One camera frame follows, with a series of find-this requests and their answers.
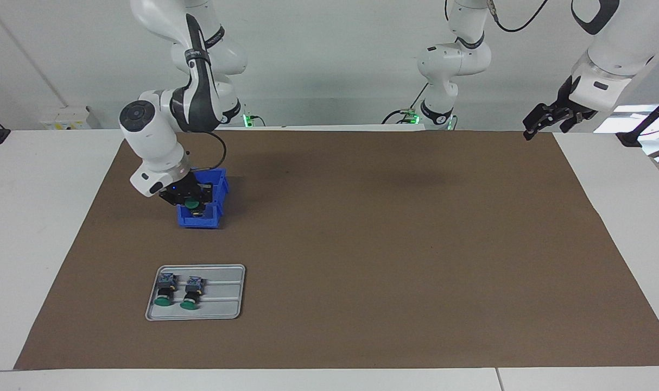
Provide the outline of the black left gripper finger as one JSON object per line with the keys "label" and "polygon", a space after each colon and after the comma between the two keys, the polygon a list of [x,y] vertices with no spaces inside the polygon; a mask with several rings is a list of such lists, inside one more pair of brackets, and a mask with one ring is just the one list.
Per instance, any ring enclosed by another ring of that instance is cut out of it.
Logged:
{"label": "black left gripper finger", "polygon": [[523,119],[523,126],[525,127],[523,137],[526,141],[530,141],[539,131],[570,117],[571,110],[569,108],[538,104]]}
{"label": "black left gripper finger", "polygon": [[572,115],[569,115],[568,118],[563,119],[562,123],[560,124],[560,130],[562,131],[562,133],[566,134],[574,126],[576,126],[577,124],[583,121],[585,121],[585,116],[583,113],[574,113]]}

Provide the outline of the blue plastic storage bin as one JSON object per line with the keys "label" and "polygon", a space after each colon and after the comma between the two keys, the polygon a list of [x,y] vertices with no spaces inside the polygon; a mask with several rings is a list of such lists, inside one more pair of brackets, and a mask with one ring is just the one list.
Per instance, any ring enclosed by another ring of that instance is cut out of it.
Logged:
{"label": "blue plastic storage bin", "polygon": [[178,223],[184,228],[217,229],[224,215],[224,202],[229,193],[227,170],[216,168],[205,171],[197,171],[194,177],[202,185],[211,185],[212,200],[205,204],[205,210],[199,216],[192,214],[184,205],[176,206]]}

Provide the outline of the black angled stand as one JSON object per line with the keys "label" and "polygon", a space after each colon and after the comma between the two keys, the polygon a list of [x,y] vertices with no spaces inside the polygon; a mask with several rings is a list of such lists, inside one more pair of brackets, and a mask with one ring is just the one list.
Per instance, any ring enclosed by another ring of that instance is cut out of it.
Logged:
{"label": "black angled stand", "polygon": [[650,112],[645,119],[642,119],[640,124],[632,131],[616,133],[617,139],[620,143],[627,148],[641,148],[642,144],[639,142],[639,137],[642,133],[651,126],[659,118],[659,105]]}

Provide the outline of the grey metal tray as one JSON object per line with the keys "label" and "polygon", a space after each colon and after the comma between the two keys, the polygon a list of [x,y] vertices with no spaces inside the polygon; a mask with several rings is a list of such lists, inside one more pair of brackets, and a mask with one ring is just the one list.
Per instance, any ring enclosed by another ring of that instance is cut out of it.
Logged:
{"label": "grey metal tray", "polygon": [[[230,320],[241,313],[246,269],[242,264],[189,264],[165,265],[159,267],[154,277],[153,291],[145,310],[148,321],[203,321]],[[154,288],[160,273],[176,275],[176,290],[173,304],[161,307],[153,304],[156,297]],[[184,298],[184,287],[190,276],[205,280],[203,295],[197,310],[184,310],[180,304]]]}

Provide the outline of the brown paper table mat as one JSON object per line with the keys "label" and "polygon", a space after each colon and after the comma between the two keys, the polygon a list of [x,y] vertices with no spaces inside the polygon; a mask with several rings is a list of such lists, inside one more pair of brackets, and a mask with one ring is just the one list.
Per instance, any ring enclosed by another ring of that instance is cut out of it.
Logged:
{"label": "brown paper table mat", "polygon": [[[550,134],[224,132],[222,226],[123,143],[15,362],[41,369],[659,365],[659,320]],[[159,267],[242,264],[230,320],[148,321]]]}

